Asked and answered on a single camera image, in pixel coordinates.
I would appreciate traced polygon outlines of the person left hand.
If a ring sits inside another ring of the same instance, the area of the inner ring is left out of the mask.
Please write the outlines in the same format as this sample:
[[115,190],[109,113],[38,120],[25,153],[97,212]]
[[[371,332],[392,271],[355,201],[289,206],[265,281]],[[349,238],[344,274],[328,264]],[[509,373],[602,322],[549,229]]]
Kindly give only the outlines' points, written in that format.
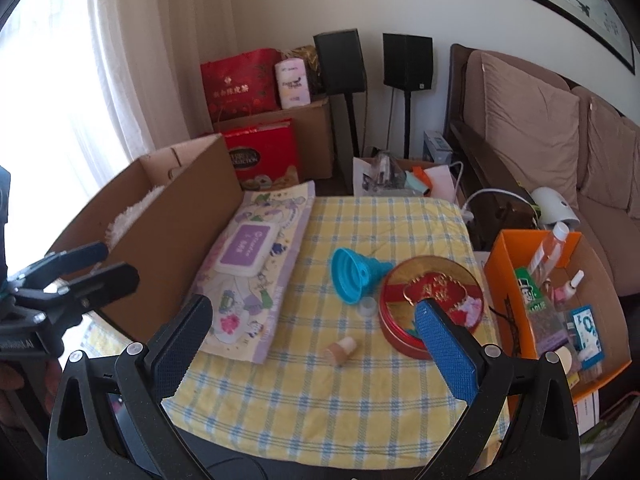
[[46,434],[58,395],[62,368],[58,360],[37,366],[38,388],[17,369],[17,362],[1,362],[1,425],[27,429],[33,426]]

